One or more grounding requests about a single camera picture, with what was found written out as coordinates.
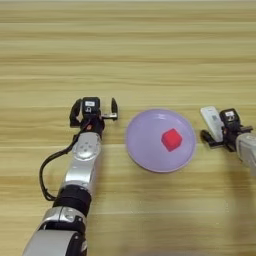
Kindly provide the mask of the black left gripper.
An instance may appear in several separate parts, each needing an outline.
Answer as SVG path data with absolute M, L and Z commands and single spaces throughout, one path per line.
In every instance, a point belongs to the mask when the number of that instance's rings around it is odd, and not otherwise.
M 71 108 L 69 120 L 70 127 L 79 128 L 82 133 L 94 132 L 101 136 L 105 129 L 105 121 L 116 121 L 118 119 L 118 105 L 115 98 L 112 98 L 111 100 L 111 114 L 101 114 L 99 116 L 87 114 L 81 121 L 79 121 L 78 116 L 80 114 L 80 109 L 81 99 L 78 99 Z

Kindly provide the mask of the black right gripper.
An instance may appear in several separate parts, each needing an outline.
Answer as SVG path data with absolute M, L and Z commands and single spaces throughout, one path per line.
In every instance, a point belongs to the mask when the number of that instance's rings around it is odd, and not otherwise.
M 236 140 L 239 135 L 244 133 L 251 133 L 253 130 L 252 126 L 243 126 L 239 128 L 222 128 L 223 139 L 220 142 L 217 142 L 207 130 L 202 130 L 200 136 L 204 142 L 207 142 L 211 148 L 216 148 L 222 146 L 226 148 L 229 152 L 236 152 Z

